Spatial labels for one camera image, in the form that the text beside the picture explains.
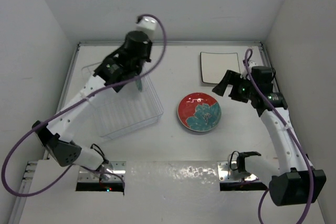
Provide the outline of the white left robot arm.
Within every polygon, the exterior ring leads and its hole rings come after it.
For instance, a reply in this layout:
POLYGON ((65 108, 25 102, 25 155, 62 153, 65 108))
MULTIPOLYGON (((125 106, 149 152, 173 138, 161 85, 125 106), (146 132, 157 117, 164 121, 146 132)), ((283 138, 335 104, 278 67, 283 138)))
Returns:
POLYGON ((109 85, 133 79, 150 62, 154 32, 134 30, 127 33, 124 43, 93 71, 83 88, 61 109, 63 113, 36 130, 43 146, 61 167, 71 164, 97 170, 104 158, 96 151, 74 142, 81 125, 103 104, 109 95, 117 94, 123 85, 109 85))

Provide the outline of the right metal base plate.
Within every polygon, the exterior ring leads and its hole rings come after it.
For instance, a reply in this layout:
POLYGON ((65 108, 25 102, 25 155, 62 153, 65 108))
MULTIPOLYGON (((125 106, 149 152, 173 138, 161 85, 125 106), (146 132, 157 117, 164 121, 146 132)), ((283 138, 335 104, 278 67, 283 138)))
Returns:
POLYGON ((257 182, 258 177, 254 174, 239 173, 237 170, 236 161, 222 161, 217 163, 218 178, 223 183, 240 183, 240 182, 257 182))

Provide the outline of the white square plate black rim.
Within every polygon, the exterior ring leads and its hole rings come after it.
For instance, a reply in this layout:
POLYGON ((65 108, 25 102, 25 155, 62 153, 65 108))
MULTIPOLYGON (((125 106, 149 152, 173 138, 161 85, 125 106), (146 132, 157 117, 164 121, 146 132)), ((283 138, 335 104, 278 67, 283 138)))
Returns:
POLYGON ((209 82, 205 81, 204 79, 201 80, 201 86, 203 87, 214 87, 218 85, 221 82, 221 80, 215 81, 215 82, 209 82))

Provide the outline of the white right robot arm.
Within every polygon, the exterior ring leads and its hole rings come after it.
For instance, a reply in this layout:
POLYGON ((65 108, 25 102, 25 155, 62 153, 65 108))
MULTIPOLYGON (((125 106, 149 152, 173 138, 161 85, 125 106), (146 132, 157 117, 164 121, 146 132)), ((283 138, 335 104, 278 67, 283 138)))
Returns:
POLYGON ((229 171, 236 176, 255 175, 268 187, 276 206, 314 203, 326 183, 326 175, 301 154, 288 132, 291 129, 288 105, 282 93, 273 91, 273 68, 256 66, 250 73, 252 80, 228 70, 212 91, 223 96, 231 85, 231 99, 252 104, 270 135, 279 166, 269 164, 259 152, 250 151, 238 153, 229 171))

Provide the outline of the metal base plate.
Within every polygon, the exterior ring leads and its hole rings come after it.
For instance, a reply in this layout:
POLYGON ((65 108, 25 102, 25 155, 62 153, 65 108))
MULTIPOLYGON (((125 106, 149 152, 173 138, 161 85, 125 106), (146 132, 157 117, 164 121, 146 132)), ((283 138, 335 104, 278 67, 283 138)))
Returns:
POLYGON ((236 161, 222 161, 217 163, 218 178, 223 183, 240 183, 240 182, 257 182, 258 177, 254 174, 239 173, 237 170, 236 161))
POLYGON ((78 182, 81 183, 117 183, 125 179, 125 162, 110 162, 102 164, 97 171, 90 172, 79 168, 78 182))

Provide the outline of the dark blue round plate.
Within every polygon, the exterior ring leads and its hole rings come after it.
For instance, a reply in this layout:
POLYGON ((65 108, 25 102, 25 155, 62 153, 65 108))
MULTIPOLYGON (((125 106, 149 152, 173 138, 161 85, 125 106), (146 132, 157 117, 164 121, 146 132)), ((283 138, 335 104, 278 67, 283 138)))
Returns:
POLYGON ((141 78, 135 80, 135 85, 139 92, 143 91, 143 84, 141 78))

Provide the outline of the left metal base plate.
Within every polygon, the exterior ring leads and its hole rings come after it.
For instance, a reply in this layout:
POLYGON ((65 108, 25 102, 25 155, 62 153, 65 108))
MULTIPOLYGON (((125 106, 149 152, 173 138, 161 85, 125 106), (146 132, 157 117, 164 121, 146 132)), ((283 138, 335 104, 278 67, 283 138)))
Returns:
POLYGON ((125 179, 125 162, 110 162, 102 164, 97 171, 90 172, 79 168, 78 182, 81 183, 117 183, 125 179))

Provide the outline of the clear plastic dish rack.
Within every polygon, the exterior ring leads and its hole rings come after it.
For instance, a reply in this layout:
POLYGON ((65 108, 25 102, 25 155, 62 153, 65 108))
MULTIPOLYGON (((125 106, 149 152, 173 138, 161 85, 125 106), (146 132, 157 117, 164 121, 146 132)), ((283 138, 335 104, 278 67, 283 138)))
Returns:
POLYGON ((99 101, 77 136, 88 134, 95 142, 105 142, 140 130, 159 121, 164 110, 149 76, 141 79, 143 91, 135 82, 118 93, 112 88, 98 93, 99 101))

